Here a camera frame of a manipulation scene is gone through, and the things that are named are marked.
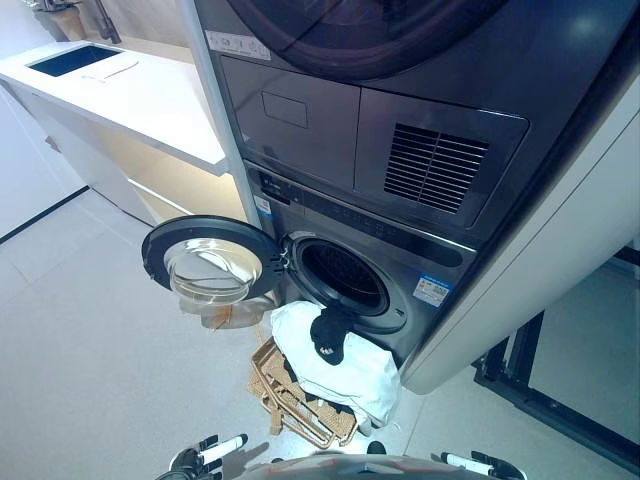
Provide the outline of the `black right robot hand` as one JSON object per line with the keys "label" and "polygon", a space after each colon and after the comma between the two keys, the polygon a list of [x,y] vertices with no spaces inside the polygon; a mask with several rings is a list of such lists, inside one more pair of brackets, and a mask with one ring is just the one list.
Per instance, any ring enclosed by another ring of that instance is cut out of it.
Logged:
{"label": "black right robot hand", "polygon": [[471,457],[462,457],[450,452],[442,452],[440,459],[452,466],[498,479],[521,479],[519,470],[505,460],[472,451]]}

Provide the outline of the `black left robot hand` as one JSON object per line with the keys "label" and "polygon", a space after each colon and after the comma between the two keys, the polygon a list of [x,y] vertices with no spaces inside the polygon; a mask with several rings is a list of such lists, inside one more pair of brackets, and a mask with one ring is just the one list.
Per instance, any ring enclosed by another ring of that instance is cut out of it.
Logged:
{"label": "black left robot hand", "polygon": [[160,479],[222,479],[223,458],[244,446],[248,435],[242,433],[221,441],[214,434],[178,452]]}

